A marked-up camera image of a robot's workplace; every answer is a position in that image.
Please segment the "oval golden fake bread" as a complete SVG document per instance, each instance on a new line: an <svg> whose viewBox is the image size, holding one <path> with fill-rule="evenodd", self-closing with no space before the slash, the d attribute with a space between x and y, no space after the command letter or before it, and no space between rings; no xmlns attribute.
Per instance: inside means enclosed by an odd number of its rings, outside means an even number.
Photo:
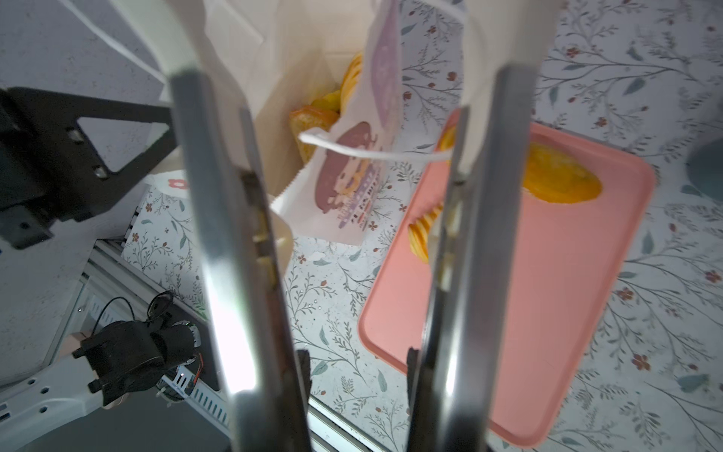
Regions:
<svg viewBox="0 0 723 452"><path fill-rule="evenodd" d="M523 189L547 203L583 203L603 191L600 179L566 153L533 142L529 146Z"/></svg>

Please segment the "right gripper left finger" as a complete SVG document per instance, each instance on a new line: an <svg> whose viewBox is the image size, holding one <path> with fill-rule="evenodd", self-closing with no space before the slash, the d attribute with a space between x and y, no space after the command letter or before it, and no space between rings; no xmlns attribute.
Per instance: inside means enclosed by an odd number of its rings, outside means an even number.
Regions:
<svg viewBox="0 0 723 452"><path fill-rule="evenodd" d="M275 243L252 113L241 86L205 35L203 3L118 1L115 8L167 80L211 321L207 262L265 235L272 235Z"/></svg>

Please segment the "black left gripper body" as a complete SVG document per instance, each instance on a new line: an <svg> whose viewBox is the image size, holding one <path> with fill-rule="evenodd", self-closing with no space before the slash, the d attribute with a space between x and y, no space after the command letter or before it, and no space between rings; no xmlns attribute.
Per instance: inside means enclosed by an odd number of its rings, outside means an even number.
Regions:
<svg viewBox="0 0 723 452"><path fill-rule="evenodd" d="M146 151L111 171L80 119L169 128ZM167 107L61 92L1 92L1 237L15 250L52 238L57 221L81 222L114 207L176 147Z"/></svg>

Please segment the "round scored fake bun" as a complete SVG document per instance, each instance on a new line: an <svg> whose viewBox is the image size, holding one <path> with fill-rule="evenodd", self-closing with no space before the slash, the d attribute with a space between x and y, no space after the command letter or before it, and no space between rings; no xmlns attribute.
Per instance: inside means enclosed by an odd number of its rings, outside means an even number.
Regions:
<svg viewBox="0 0 723 452"><path fill-rule="evenodd" d="M438 140L435 152L445 153L448 157L452 156L456 146L456 135L457 126L455 124L446 126Z"/></svg>

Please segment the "braided fake bread stick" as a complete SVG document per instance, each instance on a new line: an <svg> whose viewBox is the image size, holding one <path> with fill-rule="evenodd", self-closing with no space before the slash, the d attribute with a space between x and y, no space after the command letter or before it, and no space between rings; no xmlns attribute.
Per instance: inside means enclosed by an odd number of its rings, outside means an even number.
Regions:
<svg viewBox="0 0 723 452"><path fill-rule="evenodd" d="M363 53L352 58L341 84L340 114L344 115L363 72Z"/></svg>

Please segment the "yellow oval fake bread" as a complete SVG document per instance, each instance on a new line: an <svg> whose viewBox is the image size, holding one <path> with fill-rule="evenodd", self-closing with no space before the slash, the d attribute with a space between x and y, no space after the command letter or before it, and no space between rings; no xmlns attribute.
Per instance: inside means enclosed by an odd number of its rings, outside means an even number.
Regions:
<svg viewBox="0 0 723 452"><path fill-rule="evenodd" d="M333 111L336 113L341 112L341 91L335 90L335 92L327 93L314 101L311 106L321 110Z"/></svg>

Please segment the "ridged spiral fake bread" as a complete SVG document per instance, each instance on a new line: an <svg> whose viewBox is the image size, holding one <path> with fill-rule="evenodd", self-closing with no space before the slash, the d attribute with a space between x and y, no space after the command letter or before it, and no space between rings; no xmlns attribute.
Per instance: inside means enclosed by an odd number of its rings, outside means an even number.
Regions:
<svg viewBox="0 0 723 452"><path fill-rule="evenodd" d="M429 234L443 210L444 204L439 203L408 226L410 250L425 264L429 263Z"/></svg>

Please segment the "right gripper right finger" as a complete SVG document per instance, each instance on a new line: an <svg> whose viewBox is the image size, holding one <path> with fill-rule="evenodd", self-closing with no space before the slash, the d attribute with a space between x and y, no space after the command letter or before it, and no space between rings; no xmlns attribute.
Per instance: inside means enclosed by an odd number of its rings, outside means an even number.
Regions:
<svg viewBox="0 0 723 452"><path fill-rule="evenodd" d="M537 74L561 9L469 1L461 12L461 116L412 371L409 450L487 447Z"/></svg>

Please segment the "white paper gift bag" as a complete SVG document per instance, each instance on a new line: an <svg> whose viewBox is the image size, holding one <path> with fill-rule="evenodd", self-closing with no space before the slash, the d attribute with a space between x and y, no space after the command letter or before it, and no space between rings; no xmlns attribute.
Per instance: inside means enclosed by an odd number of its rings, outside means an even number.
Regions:
<svg viewBox="0 0 723 452"><path fill-rule="evenodd" d="M402 122L397 1L118 1L171 96L205 250L365 239Z"/></svg>

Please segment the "glazed brown fake pastry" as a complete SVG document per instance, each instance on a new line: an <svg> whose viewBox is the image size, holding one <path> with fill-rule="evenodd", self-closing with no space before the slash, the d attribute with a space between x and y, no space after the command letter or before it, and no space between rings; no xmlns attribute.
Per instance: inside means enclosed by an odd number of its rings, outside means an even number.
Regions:
<svg viewBox="0 0 723 452"><path fill-rule="evenodd" d="M316 146L302 142L299 139L299 135L313 128L319 128L325 132L329 132L331 126L333 126L339 118L339 113L317 109L310 105L294 110L289 114L290 129L304 165L308 164L313 157Z"/></svg>

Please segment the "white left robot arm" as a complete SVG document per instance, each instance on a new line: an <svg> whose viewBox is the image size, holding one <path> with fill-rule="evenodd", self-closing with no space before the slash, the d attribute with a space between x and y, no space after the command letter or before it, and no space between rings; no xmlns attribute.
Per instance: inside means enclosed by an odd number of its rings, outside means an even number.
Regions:
<svg viewBox="0 0 723 452"><path fill-rule="evenodd" d="M81 119L162 124L165 131L121 169L107 167ZM167 107L29 88L1 93L1 235L15 250L50 239L58 221L114 207L176 146ZM1 396L1 442L19 448L169 371L201 363L201 333L167 317L173 296L155 296L145 319L95 325L75 350Z"/></svg>

